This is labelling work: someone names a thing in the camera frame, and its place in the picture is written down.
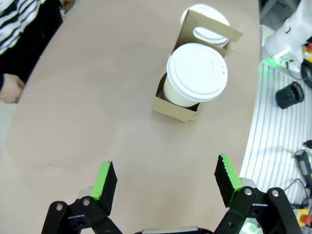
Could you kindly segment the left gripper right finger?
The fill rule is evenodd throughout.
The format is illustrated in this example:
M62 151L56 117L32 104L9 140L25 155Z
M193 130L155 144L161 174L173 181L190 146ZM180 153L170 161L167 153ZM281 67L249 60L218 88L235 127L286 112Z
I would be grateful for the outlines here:
M228 211L215 234L237 234L247 218L254 218L264 234L300 234L301 229L283 189L273 187L262 192L243 185L227 155L219 155L214 172Z

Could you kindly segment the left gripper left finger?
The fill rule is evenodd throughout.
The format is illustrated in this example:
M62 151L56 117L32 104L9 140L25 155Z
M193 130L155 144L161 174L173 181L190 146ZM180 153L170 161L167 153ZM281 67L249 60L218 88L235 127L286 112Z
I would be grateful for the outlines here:
M117 176L111 161L102 163L91 194L77 198L72 204L54 201L50 204L43 234L79 234L91 228L96 234L120 234L109 218Z

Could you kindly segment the person's right hand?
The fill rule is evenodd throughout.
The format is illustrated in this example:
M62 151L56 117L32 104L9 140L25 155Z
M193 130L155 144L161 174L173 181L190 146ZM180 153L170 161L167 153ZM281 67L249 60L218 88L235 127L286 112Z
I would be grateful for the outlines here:
M6 104L18 103L25 88L25 83L16 75L4 74L0 90L0 99Z

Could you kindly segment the person's left hand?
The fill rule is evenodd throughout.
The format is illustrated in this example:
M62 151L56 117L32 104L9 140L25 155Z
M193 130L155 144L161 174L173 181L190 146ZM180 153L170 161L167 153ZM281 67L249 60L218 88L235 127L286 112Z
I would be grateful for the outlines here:
M65 13L69 12L76 3L75 0L59 0L59 2Z

